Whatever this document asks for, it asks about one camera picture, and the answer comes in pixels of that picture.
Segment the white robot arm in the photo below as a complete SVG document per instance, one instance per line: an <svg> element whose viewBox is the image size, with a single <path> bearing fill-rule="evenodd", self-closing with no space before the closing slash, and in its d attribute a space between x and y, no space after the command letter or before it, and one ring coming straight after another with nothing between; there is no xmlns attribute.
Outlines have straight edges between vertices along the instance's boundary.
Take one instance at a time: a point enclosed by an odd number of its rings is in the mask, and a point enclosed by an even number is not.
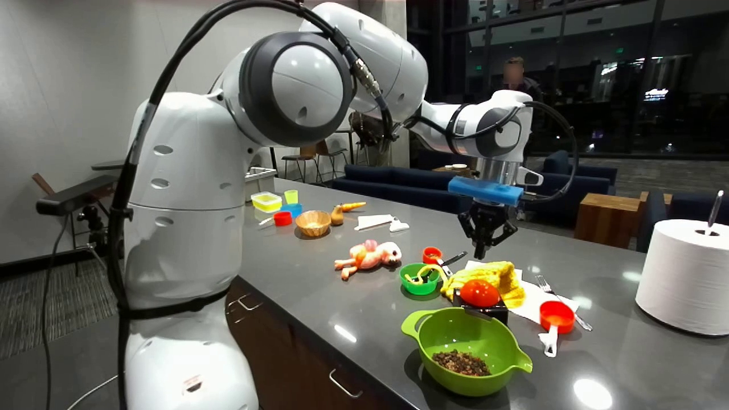
<svg viewBox="0 0 729 410"><path fill-rule="evenodd" d="M182 58L226 15L280 8L293 30L250 39L206 94L176 91ZM414 131L435 149L525 159L534 98L430 103L419 49L338 1L226 0L202 14L136 107L112 201L123 410L257 410L223 300L241 274L243 169L255 149L307 145L350 114Z"/></svg>

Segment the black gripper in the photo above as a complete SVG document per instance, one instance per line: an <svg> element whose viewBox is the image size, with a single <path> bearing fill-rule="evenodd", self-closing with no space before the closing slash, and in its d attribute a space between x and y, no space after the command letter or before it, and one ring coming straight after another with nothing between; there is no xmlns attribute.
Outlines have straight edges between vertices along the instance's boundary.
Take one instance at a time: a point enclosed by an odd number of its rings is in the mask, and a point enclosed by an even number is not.
<svg viewBox="0 0 729 410"><path fill-rule="evenodd" d="M484 257L484 246L494 247L517 233L510 209L504 205L471 203L459 213L465 236L471 239L473 257Z"/></svg>

